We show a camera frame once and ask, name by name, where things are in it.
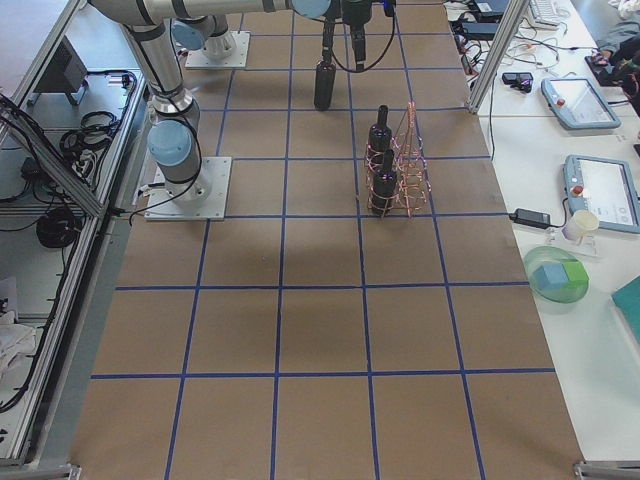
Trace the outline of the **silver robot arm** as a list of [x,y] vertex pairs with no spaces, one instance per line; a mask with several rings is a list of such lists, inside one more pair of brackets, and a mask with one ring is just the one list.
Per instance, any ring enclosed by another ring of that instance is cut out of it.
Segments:
[[193,201],[207,189],[197,138],[200,110],[184,86],[167,27],[124,25],[122,30],[150,89],[148,151],[164,176],[167,194]]
[[[234,13],[273,13],[293,10],[307,18],[330,17],[331,1],[91,1],[107,18],[127,26],[155,26],[167,19],[195,19]],[[356,72],[365,70],[365,25],[372,17],[372,1],[338,1],[336,18],[349,27]]]

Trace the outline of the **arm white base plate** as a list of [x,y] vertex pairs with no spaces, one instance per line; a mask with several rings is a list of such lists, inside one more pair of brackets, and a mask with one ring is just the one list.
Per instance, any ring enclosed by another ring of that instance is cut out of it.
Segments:
[[231,170],[231,157],[204,157],[196,182],[177,197],[188,184],[166,183],[161,169],[157,167],[154,182],[162,183],[162,186],[151,190],[149,209],[144,211],[144,218],[147,221],[223,220]]
[[185,67],[188,70],[245,69],[251,34],[248,31],[227,31],[210,37],[203,48],[190,51]]

